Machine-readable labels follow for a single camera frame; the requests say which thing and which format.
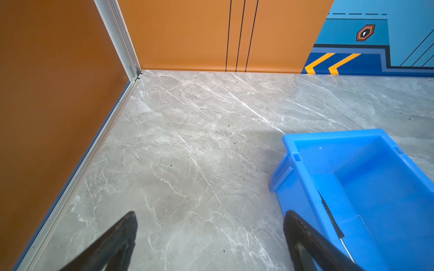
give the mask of blue strip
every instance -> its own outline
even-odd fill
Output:
[[[39,232],[42,229],[42,226],[44,226],[45,222],[47,221],[48,217],[50,216],[51,212],[53,211],[54,207],[56,206],[57,202],[59,201],[60,197],[63,195],[63,193],[65,192],[65,189],[67,188],[67,186],[69,185],[69,183],[72,180],[72,177],[74,177],[74,174],[77,172],[79,166],[81,165],[81,163],[83,162],[84,158],[86,157],[87,153],[89,152],[90,148],[92,147],[93,143],[95,142],[96,138],[98,137],[99,133],[101,132],[102,128],[104,127],[105,123],[107,122],[107,120],[109,119],[110,115],[112,114],[113,110],[115,109],[116,105],[119,103],[119,101],[121,100],[122,95],[125,93],[125,91],[127,90],[128,86],[129,86],[130,82],[128,82],[128,84],[126,85],[125,89],[122,91],[121,96],[119,96],[119,99],[116,101],[115,105],[113,106],[113,108],[110,110],[110,113],[108,114],[108,116],[105,118],[104,122],[102,123],[100,129],[98,130],[98,132],[96,133],[95,137],[92,140],[92,143],[89,145],[89,147],[87,148],[86,152],[84,153],[84,155],[82,156],[82,158],[80,159],[78,165],[76,166],[76,168],[74,169],[74,171],[72,172],[71,176],[69,177],[68,181],[66,182],[65,186],[62,188],[62,190],[60,191],[60,194],[57,196],[57,198],[54,200],[53,205],[51,205],[51,208],[48,210],[48,213],[45,215],[44,219],[42,220],[41,224],[39,225],[38,229],[36,230],[36,232],[33,234],[32,238],[30,239],[30,242],[27,244],[26,248],[24,249],[23,253],[21,254],[20,258],[18,259],[18,261],[16,262],[16,264],[14,265],[14,267],[12,268],[12,271],[16,271],[19,267],[19,265],[21,264],[22,260],[24,259],[24,256],[26,255],[26,253],[28,252],[28,250],[30,249],[30,246],[33,244],[33,241],[35,241],[36,236],[38,236]]]

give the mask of marble floor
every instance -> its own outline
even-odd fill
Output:
[[[382,128],[434,180],[434,79],[143,71],[36,270],[126,212],[129,270],[293,270],[270,175],[282,135]]]

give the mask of orange hexagon emblem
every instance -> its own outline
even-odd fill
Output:
[[[356,41],[365,41],[374,34],[375,24],[367,24],[359,32],[357,32]]]

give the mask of wall graphic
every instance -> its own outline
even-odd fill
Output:
[[[432,0],[335,0],[302,73],[434,77]]]

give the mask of wall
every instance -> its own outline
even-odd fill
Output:
[[[432,0],[335,0],[303,73],[432,77],[433,10]],[[357,41],[366,25],[374,33]]]
[[[93,1],[1,1],[0,25],[0,270],[10,270],[128,78]]]
[[[119,0],[142,69],[297,72],[333,0]]]

